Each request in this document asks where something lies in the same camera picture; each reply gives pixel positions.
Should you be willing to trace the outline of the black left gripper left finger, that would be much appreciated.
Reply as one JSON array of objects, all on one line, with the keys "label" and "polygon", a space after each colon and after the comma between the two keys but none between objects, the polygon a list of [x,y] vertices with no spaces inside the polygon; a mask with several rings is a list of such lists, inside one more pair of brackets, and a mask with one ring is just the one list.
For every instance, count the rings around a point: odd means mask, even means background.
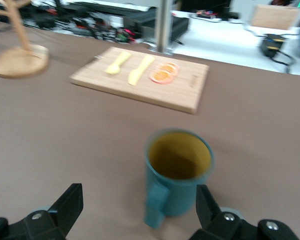
[{"label": "black left gripper left finger", "polygon": [[13,224],[0,217],[0,240],[65,240],[83,208],[83,186],[73,183],[47,210]]}]

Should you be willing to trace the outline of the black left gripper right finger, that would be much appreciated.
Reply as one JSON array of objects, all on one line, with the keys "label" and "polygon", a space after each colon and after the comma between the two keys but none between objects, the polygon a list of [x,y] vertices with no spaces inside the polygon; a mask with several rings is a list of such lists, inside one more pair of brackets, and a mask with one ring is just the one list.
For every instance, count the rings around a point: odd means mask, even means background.
[{"label": "black left gripper right finger", "polygon": [[191,240],[298,240],[285,223],[262,219],[256,226],[237,214],[221,210],[207,185],[196,187],[196,213],[201,224]]}]

